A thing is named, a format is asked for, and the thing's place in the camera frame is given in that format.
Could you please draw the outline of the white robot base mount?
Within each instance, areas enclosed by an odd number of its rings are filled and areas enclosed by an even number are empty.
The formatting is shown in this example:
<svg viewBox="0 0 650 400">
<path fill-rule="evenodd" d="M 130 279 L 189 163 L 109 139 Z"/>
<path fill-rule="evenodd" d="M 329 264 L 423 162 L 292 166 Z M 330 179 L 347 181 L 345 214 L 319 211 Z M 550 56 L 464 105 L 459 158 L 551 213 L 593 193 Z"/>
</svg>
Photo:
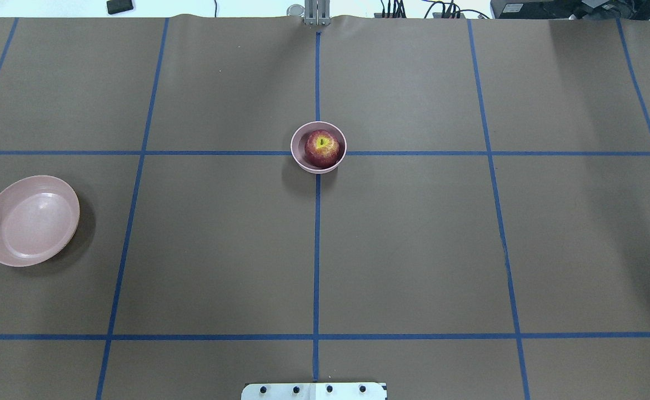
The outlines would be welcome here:
<svg viewBox="0 0 650 400">
<path fill-rule="evenodd" d="M 248 384 L 241 399 L 387 399 L 386 384 L 377 382 L 305 382 Z"/>
</svg>

